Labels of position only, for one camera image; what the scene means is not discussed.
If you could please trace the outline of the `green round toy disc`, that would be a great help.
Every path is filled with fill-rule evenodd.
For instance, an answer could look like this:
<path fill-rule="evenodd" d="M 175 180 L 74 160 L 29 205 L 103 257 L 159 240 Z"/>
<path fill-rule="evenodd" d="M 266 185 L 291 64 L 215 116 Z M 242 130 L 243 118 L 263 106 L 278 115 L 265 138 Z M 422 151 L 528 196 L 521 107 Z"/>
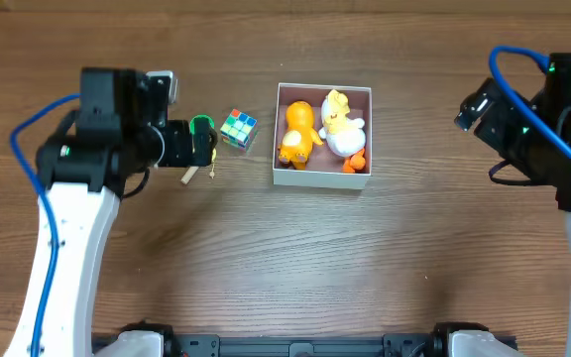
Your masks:
<path fill-rule="evenodd" d="M 205 114 L 196 115 L 189 122 L 189 130 L 192 135 L 198 133 L 208 134 L 214 129 L 214 126 L 212 118 Z"/>

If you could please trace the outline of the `yellow wooden rattle drum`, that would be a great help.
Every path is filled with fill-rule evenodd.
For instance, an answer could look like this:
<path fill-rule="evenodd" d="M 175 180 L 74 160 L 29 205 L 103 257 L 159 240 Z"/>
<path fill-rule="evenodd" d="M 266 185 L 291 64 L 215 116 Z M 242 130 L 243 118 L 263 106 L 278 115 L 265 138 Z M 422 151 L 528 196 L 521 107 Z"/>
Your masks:
<path fill-rule="evenodd" d="M 216 163 L 217 151 L 215 149 L 212 150 L 212 157 L 211 157 L 211 169 L 209 172 L 209 177 L 211 179 L 215 178 L 215 163 Z M 189 167 L 185 174 L 180 179 L 181 183 L 184 185 L 189 184 L 193 176 L 197 173 L 198 167 Z"/>

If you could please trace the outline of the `colourful puzzle cube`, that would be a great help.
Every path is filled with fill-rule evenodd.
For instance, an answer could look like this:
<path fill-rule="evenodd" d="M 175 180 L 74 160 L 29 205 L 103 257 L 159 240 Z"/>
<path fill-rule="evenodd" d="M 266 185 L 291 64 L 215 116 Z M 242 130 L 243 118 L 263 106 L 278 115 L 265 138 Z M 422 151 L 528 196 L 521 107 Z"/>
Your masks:
<path fill-rule="evenodd" d="M 251 146 L 258 129 L 258 121 L 248 114 L 233 109 L 220 128 L 222 140 L 244 152 Z"/>

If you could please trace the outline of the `orange dinosaur toy figure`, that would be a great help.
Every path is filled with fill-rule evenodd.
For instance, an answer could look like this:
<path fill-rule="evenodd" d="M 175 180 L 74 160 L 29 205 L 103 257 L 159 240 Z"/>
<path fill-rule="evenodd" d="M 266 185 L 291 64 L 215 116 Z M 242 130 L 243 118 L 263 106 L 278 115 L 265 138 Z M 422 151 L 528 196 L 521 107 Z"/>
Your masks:
<path fill-rule="evenodd" d="M 287 129 L 278 145 L 279 161 L 303 171 L 313 147 L 324 145 L 314 129 L 313 109 L 305 101 L 296 101 L 287 108 L 285 119 Z"/>

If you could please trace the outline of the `white yellow duck plush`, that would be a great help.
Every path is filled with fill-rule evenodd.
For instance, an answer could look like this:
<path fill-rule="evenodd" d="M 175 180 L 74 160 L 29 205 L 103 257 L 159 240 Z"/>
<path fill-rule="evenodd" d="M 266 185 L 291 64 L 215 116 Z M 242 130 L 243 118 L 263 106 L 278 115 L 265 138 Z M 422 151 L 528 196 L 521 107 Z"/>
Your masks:
<path fill-rule="evenodd" d="M 322 128 L 318 131 L 330 151 L 343 159 L 342 171 L 355 174 L 365 168 L 367 138 L 363 118 L 350 119 L 348 97 L 331 89 L 321 105 Z"/>

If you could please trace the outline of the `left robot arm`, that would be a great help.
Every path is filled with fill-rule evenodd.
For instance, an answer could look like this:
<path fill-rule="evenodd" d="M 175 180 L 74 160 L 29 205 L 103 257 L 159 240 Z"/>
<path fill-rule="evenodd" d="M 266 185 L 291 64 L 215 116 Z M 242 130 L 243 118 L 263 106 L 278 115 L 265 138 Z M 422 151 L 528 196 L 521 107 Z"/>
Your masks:
<path fill-rule="evenodd" d="M 127 179 L 156 168 L 210 167 L 218 136 L 207 116 L 172 120 L 169 70 L 86 67 L 68 113 L 22 161 L 38 197 L 37 247 L 10 356 L 90 356 L 104 248 Z"/>

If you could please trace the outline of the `white square cardboard box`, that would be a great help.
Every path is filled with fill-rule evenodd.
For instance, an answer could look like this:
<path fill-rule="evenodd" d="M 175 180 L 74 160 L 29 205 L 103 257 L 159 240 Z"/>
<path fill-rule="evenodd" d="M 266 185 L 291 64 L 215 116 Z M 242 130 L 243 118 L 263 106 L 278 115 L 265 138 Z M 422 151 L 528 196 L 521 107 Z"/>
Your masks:
<path fill-rule="evenodd" d="M 303 171 L 296 170 L 293 165 L 283 165 L 279 161 L 278 145 L 286 133 L 286 110 L 296 101 L 309 103 L 314 113 L 314 129 L 322 128 L 321 105 L 331 89 L 344 93 L 349 100 L 350 119 L 363 118 L 364 131 L 367 138 L 365 147 L 365 168 L 355 174 L 342 171 L 343 159 L 333 154 L 326 141 L 323 146 L 314 146 Z M 373 166 L 373 119 L 372 89 L 369 87 L 320 85 L 301 83 L 280 83 L 277 95 L 275 120 L 275 137 L 273 150 L 273 182 L 275 185 L 344 188 L 365 188 L 372 176 Z"/>

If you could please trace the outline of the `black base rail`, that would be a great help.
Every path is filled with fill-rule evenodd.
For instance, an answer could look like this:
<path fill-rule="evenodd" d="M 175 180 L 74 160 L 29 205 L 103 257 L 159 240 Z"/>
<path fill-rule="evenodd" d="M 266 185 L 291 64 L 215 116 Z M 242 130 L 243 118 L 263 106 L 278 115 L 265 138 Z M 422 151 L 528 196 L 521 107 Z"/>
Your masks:
<path fill-rule="evenodd" d="M 425 333 L 385 334 L 378 337 L 220 337 L 178 334 L 162 343 L 154 356 L 180 357 L 401 357 L 450 356 L 441 337 Z"/>

